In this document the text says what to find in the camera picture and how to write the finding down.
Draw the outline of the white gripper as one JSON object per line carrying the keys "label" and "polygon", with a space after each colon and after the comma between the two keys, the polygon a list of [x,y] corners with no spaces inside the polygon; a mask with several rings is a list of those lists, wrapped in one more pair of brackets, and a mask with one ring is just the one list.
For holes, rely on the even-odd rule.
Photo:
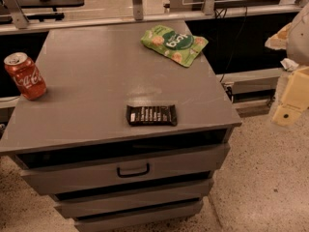
{"label": "white gripper", "polygon": [[[269,37],[265,47],[285,50],[291,25],[288,23]],[[296,70],[298,63],[289,58],[284,58],[281,65],[286,72],[292,73],[288,76],[287,85],[271,121],[276,125],[287,127],[295,123],[302,112],[309,108],[309,67]]]}

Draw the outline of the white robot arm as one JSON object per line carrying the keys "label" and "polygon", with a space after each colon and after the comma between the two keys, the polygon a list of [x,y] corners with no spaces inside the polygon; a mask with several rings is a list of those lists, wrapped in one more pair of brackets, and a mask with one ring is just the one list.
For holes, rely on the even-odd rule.
{"label": "white robot arm", "polygon": [[265,46],[287,53],[281,61],[285,72],[277,82],[271,122],[288,127],[309,108],[309,4],[268,38]]}

